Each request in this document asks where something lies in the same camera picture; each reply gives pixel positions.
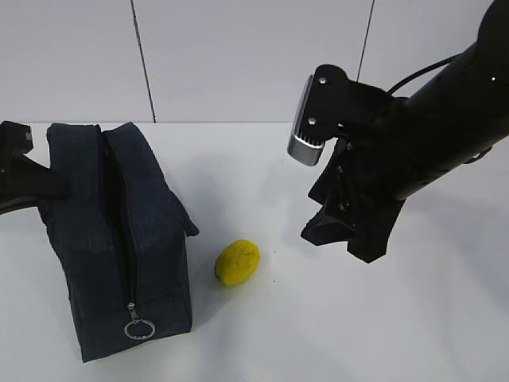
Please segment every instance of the yellow lemon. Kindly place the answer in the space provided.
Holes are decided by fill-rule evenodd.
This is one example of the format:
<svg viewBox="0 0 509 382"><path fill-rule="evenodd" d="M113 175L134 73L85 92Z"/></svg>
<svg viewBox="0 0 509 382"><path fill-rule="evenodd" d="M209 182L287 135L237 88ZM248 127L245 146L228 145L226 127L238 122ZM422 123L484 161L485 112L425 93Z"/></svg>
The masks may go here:
<svg viewBox="0 0 509 382"><path fill-rule="evenodd" d="M246 281L258 268L260 250L249 240L239 240L224 249L216 260L216 276L227 287Z"/></svg>

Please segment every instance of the table surface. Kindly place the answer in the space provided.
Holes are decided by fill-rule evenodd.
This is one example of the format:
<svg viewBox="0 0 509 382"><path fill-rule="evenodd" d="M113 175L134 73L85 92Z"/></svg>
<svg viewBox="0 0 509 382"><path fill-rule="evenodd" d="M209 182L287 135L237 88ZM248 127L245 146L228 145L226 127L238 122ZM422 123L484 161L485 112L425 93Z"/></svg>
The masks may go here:
<svg viewBox="0 0 509 382"><path fill-rule="evenodd" d="M411 197L368 265L300 238L326 158L290 158L289 124L139 126L201 230L188 240L193 331L82 364L45 227L36 209L12 212L0 216L0 380L509 379L509 141ZM29 155L44 165L47 127L33 125ZM262 262L225 289L214 261L241 238Z"/></svg>

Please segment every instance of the black cable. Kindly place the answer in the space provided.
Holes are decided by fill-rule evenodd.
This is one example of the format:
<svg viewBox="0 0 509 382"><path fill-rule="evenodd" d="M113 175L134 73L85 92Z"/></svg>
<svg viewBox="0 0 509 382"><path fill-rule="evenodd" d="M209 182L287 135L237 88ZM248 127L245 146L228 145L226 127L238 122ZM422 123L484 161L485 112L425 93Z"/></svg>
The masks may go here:
<svg viewBox="0 0 509 382"><path fill-rule="evenodd" d="M431 72L432 70L435 70L436 68L440 68L441 66L450 64L456 57L458 57L459 54L456 54L452 57L446 58L445 60L438 61L437 63L427 66L424 69L419 70L418 72L415 72L414 74L408 76L407 78L399 81L395 86L389 89L387 93L390 95L393 95L396 93L397 90L408 84L410 81L415 80L416 78L422 76L423 74L426 74L427 72Z"/></svg>
<svg viewBox="0 0 509 382"><path fill-rule="evenodd" d="M375 8L375 0L371 2L371 9L369 11L369 18L367 19L366 34L364 35L363 52L360 54L359 70L357 71L357 82L360 78L360 69L363 67L364 53L366 52L367 36L369 35L369 29L371 28L371 19L373 18L373 9Z"/></svg>

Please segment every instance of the dark blue bag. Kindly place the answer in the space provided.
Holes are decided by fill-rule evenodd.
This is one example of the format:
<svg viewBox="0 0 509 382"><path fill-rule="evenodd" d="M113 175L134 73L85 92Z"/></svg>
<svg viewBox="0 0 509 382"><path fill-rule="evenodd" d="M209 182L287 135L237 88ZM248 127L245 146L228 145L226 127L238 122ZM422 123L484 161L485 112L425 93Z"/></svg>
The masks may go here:
<svg viewBox="0 0 509 382"><path fill-rule="evenodd" d="M186 333L192 314L185 237L198 234L149 144L127 123L54 123L51 170L72 196L39 210L67 279L83 361Z"/></svg>

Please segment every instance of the zipper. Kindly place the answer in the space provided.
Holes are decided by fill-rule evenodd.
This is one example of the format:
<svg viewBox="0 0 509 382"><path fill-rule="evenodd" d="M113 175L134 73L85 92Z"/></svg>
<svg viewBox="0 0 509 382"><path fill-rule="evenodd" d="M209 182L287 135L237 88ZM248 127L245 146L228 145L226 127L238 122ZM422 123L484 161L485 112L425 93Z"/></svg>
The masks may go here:
<svg viewBox="0 0 509 382"><path fill-rule="evenodd" d="M115 240L115 258L117 269L119 269L124 303L131 317L131 322L124 327L124 332L131 339L145 340L154 335L155 325L149 320L141 319L135 309L138 300L138 258L128 218L126 183L120 170L119 161L105 135L103 143L105 210ZM143 336L132 335L129 328L138 323L149 326L150 333Z"/></svg>

